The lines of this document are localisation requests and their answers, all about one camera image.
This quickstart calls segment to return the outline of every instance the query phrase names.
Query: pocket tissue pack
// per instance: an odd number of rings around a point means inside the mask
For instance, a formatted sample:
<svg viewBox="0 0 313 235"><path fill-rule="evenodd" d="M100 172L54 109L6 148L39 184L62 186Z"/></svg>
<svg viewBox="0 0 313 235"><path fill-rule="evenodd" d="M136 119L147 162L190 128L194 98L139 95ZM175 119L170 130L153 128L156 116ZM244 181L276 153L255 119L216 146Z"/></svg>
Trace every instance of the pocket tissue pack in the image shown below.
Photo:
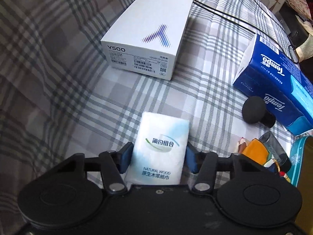
<svg viewBox="0 0 313 235"><path fill-rule="evenodd" d="M233 83L259 96L269 112L298 136L313 129L313 86L272 43L256 34L244 52Z"/></svg>
<svg viewBox="0 0 313 235"><path fill-rule="evenodd" d="M134 184L179 184L189 121L143 112L125 180Z"/></svg>

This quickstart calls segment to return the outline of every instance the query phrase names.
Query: checkered fabric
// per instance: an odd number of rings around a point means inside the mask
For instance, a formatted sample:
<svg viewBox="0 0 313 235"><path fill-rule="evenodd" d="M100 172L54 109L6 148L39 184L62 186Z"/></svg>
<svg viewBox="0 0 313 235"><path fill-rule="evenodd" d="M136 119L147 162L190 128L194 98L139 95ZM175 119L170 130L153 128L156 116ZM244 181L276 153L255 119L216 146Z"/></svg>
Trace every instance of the checkered fabric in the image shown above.
<svg viewBox="0 0 313 235"><path fill-rule="evenodd" d="M241 136L267 130L243 122L246 97L232 86L253 34L196 5L171 81L108 66L100 40L133 1L0 0L1 234L23 224L24 185L74 153L95 157L135 142L143 111L188 119L189 141L223 157ZM288 52L258 1L200 1L256 25ZM279 123L271 130L290 151L293 136ZM100 183L98 174L89 178ZM216 183L227 179L220 173ZM184 168L182 183L193 180Z"/></svg>

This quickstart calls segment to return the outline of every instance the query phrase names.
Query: purple and blue logo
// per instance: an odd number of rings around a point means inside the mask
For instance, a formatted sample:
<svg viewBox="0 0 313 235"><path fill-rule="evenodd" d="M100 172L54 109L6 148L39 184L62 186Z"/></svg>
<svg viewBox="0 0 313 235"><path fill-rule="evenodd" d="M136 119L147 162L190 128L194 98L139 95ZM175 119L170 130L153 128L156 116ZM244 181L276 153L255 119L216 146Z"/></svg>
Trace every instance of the purple and blue logo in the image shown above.
<svg viewBox="0 0 313 235"><path fill-rule="evenodd" d="M169 48L171 43L170 43L170 41L166 35L167 28L168 28L167 25L164 25L164 24L160 25L155 32L144 37L142 39L142 41L149 43L149 42L153 41L154 39L158 38L163 47Z"/></svg>

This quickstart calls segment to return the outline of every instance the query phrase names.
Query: white tissue packet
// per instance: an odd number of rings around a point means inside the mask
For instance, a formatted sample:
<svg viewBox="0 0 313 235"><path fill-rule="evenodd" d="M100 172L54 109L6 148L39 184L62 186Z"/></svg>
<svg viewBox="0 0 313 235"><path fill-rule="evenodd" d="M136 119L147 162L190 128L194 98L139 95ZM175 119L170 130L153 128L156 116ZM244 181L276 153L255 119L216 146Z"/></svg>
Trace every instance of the white tissue packet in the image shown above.
<svg viewBox="0 0 313 235"><path fill-rule="evenodd" d="M188 134L188 120L143 112L126 181L179 184Z"/></svg>

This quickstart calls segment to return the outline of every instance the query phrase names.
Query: green curved line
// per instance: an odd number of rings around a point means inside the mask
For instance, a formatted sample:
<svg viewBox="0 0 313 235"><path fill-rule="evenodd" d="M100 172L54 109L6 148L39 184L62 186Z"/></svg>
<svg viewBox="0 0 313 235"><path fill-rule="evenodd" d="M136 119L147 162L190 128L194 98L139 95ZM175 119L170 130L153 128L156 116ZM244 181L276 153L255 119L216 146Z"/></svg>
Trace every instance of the green curved line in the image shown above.
<svg viewBox="0 0 313 235"><path fill-rule="evenodd" d="M160 148L157 148L157 147L153 146L153 145L149 142L149 140L148 140L147 138L146 138L146 141L151 145L151 147L154 147L154 148L156 148L156 149L158 149L158 150L163 151L163 149L160 149Z"/></svg>
<svg viewBox="0 0 313 235"><path fill-rule="evenodd" d="M161 134L161 135L170 138L170 139L173 140L173 141L178 145L178 147L179 147L179 144L177 143L176 140L174 140L173 138L171 138L171 137L169 137L169 136L167 136L167 135L164 135L164 134Z"/></svg>

